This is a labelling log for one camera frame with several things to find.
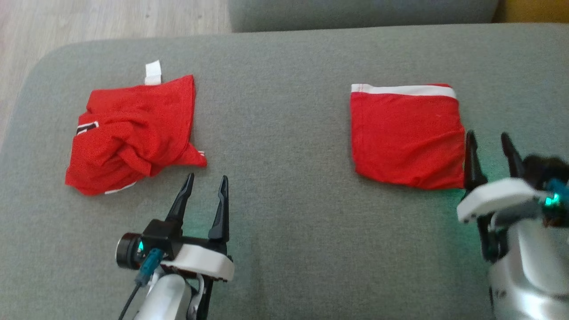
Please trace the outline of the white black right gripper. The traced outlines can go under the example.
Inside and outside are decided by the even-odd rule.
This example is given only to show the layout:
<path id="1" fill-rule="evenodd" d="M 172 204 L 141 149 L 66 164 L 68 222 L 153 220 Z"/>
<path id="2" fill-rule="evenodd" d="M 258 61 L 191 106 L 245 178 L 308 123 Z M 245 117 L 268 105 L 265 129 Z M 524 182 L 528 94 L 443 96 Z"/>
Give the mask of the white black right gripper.
<path id="1" fill-rule="evenodd" d="M 501 134 L 504 156 L 509 173 L 488 184 L 477 154 L 475 132 L 465 137 L 464 188 L 472 190 L 457 206 L 458 221 L 475 223 L 481 241 L 482 258 L 490 263 L 502 259 L 509 250 L 507 234 L 510 227 L 521 220 L 536 219 L 550 193 L 534 189 L 525 180 L 523 159 L 508 133 Z"/>

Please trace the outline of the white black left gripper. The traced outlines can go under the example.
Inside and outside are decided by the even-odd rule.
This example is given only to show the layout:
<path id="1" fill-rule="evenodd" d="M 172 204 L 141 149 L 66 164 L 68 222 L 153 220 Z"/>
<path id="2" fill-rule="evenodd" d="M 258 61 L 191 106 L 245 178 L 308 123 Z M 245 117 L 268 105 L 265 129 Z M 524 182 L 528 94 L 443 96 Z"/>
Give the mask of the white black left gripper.
<path id="1" fill-rule="evenodd" d="M 179 190 L 165 221 L 183 224 L 187 201 L 192 193 L 195 174 L 187 176 Z M 177 257 L 172 261 L 163 261 L 166 272 L 180 275 L 185 281 L 195 278 L 199 287 L 190 287 L 191 298 L 188 302 L 186 318 L 205 320 L 208 316 L 209 302 L 213 284 L 216 281 L 232 281 L 235 265 L 228 255 L 226 243 L 229 241 L 229 180 L 222 176 L 218 191 L 219 204 L 208 239 L 185 237 L 186 241 Z"/>

